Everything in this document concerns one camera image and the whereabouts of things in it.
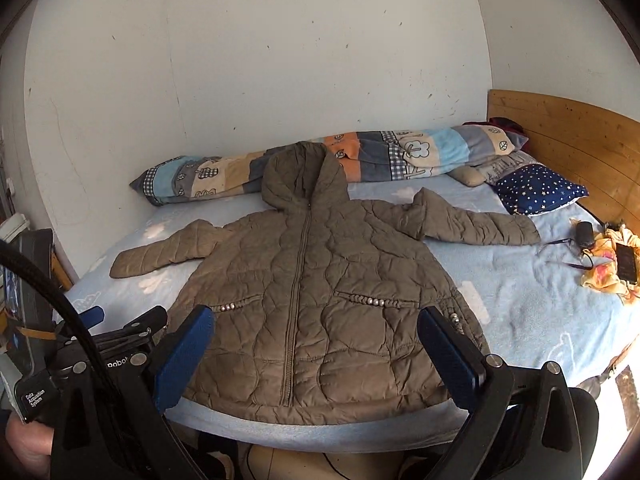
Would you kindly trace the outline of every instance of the navy blue pillow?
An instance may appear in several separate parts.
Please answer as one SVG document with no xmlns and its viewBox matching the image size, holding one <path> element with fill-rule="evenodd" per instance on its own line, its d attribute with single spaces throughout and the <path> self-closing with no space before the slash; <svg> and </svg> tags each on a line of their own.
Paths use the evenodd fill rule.
<svg viewBox="0 0 640 480">
<path fill-rule="evenodd" d="M 539 215 L 588 196 L 574 184 L 542 164 L 528 164 L 502 177 L 494 186 L 504 208 L 512 214 Z"/>
</svg>

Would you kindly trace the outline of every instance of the metal screw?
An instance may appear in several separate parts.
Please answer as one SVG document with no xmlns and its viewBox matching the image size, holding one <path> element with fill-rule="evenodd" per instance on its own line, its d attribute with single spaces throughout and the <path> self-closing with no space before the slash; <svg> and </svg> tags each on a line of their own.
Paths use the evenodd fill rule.
<svg viewBox="0 0 640 480">
<path fill-rule="evenodd" d="M 78 361 L 74 364 L 73 371 L 75 374 L 81 374 L 86 370 L 86 363 L 84 361 Z"/>
<path fill-rule="evenodd" d="M 489 354 L 485 359 L 486 363 L 493 368 L 500 368 L 504 364 L 502 358 L 496 354 Z"/>
<path fill-rule="evenodd" d="M 129 362 L 134 366 L 142 366 L 144 363 L 146 363 L 146 354 L 143 354 L 142 352 L 133 354 L 131 356 L 131 359 L 129 359 Z"/>
<path fill-rule="evenodd" d="M 555 361 L 549 361 L 546 364 L 546 369 L 549 370 L 553 375 L 558 375 L 561 371 L 560 365 Z"/>
</svg>

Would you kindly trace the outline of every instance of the wooden headboard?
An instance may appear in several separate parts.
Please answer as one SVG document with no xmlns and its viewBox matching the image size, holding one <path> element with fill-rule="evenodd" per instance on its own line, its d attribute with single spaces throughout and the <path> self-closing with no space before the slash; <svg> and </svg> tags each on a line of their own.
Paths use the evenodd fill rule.
<svg viewBox="0 0 640 480">
<path fill-rule="evenodd" d="M 640 123 L 604 108 L 528 92 L 491 90 L 488 117 L 507 117 L 529 137 L 532 156 L 583 184 L 580 199 L 601 221 L 640 234 Z"/>
</svg>

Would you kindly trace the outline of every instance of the puffer coat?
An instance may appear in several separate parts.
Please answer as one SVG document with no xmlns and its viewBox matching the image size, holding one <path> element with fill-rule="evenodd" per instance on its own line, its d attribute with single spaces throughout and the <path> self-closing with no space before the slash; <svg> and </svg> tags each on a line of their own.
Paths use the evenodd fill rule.
<svg viewBox="0 0 640 480">
<path fill-rule="evenodd" d="M 168 311 L 169 330 L 197 304 L 216 313 L 184 396 L 249 420 L 342 424 L 443 402 L 447 391 L 416 334 L 420 308 L 436 306 L 488 348 L 423 238 L 540 241 L 526 216 L 469 212 L 427 189 L 407 205 L 350 200 L 337 159 L 312 142 L 270 159 L 262 198 L 274 209 L 224 227 L 197 220 L 124 251 L 111 268 L 125 278 L 203 258 Z"/>
</svg>

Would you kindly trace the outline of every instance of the jacket sleeve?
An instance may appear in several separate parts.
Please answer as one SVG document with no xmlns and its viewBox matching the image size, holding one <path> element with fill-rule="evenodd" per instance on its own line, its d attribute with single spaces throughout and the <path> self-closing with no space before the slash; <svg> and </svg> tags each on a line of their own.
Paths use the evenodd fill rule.
<svg viewBox="0 0 640 480">
<path fill-rule="evenodd" d="M 130 278 L 169 264 L 206 258 L 216 244 L 231 234 L 228 229 L 214 227 L 206 220 L 193 221 L 166 240 L 121 252 L 111 266 L 109 275 L 112 278 Z"/>
<path fill-rule="evenodd" d="M 449 204 L 422 188 L 411 204 L 373 201 L 373 213 L 416 240 L 424 237 L 471 245 L 533 245 L 540 241 L 534 223 L 523 215 L 474 213 Z"/>
</svg>

